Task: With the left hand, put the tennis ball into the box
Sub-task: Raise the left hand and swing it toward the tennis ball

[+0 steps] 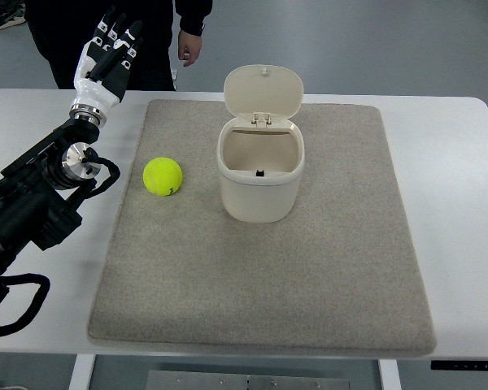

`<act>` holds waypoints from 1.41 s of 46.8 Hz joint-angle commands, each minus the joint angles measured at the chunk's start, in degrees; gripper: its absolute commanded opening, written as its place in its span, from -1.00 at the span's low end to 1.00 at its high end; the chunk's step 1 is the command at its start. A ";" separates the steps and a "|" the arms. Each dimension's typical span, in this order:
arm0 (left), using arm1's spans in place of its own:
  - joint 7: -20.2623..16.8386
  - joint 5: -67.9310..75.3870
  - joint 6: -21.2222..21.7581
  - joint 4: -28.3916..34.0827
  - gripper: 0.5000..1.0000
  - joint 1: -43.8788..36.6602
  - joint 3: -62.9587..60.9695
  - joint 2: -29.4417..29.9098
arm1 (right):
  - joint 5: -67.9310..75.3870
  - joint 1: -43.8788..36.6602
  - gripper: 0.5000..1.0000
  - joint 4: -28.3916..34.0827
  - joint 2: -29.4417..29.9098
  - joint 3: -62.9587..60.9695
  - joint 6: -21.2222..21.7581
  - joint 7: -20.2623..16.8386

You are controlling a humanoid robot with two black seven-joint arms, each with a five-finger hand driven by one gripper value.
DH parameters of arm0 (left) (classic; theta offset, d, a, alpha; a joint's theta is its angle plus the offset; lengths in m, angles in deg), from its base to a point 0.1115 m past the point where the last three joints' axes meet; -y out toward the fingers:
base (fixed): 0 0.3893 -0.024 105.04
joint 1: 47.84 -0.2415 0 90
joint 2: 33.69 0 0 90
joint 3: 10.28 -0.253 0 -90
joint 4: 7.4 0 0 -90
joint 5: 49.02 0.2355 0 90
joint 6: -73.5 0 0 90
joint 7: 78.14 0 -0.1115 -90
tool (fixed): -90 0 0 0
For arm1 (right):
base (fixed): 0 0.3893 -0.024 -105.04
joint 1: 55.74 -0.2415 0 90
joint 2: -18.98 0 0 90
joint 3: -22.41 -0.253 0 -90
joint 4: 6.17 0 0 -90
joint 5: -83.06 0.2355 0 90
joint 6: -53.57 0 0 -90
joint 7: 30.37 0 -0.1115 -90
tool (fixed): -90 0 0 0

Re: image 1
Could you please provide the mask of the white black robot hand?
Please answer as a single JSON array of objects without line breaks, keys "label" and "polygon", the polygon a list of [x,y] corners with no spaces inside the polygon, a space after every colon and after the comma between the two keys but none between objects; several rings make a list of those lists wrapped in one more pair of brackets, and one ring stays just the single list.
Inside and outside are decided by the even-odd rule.
[{"label": "white black robot hand", "polygon": [[92,106],[105,116],[121,103],[143,43],[143,22],[136,20],[127,25],[125,20],[126,14],[109,7],[84,45],[74,75],[73,106]]}]

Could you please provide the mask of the person's bare hand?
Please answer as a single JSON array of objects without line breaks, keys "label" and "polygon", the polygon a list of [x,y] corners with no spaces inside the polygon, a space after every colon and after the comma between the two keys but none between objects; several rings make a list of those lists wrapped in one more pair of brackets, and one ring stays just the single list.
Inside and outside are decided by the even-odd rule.
[{"label": "person's bare hand", "polygon": [[196,63],[201,53],[203,40],[201,37],[189,34],[181,30],[178,34],[178,59],[183,67],[189,67]]}]

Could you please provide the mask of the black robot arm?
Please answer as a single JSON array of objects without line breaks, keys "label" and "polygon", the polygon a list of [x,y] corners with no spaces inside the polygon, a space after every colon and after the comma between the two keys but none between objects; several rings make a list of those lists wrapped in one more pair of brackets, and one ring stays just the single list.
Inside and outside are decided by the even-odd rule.
[{"label": "black robot arm", "polygon": [[0,305],[12,286],[38,286],[26,311],[0,326],[0,337],[27,327],[50,290],[44,275],[6,275],[28,243],[46,250],[61,244],[82,222],[81,204],[108,190],[120,169],[92,148],[106,116],[74,104],[68,120],[5,167],[0,179]]}]

